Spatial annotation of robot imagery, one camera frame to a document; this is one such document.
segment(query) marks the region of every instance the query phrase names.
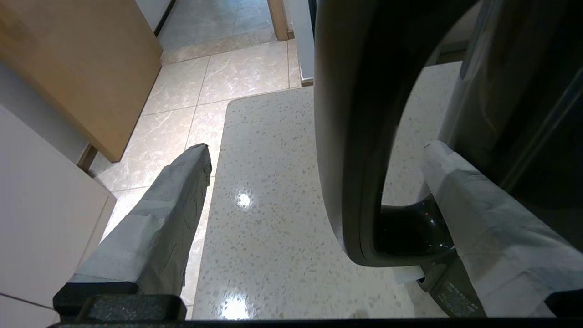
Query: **wooden door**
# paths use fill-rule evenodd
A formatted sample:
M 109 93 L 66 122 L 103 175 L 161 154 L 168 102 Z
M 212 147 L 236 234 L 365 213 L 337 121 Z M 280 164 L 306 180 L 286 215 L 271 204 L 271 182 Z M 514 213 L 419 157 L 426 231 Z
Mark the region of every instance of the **wooden door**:
M 0 59 L 112 162 L 161 53 L 135 0 L 0 0 Z

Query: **gray cloth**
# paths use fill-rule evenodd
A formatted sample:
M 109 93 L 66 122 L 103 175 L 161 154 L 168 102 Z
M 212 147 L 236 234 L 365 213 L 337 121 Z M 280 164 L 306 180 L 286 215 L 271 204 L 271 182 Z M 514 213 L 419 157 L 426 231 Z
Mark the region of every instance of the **gray cloth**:
M 207 145 L 184 151 L 69 282 L 129 281 L 143 294 L 180 295 L 211 170 Z
M 583 254 L 443 142 L 422 170 L 487 316 L 554 316 L 550 294 L 583 288 Z

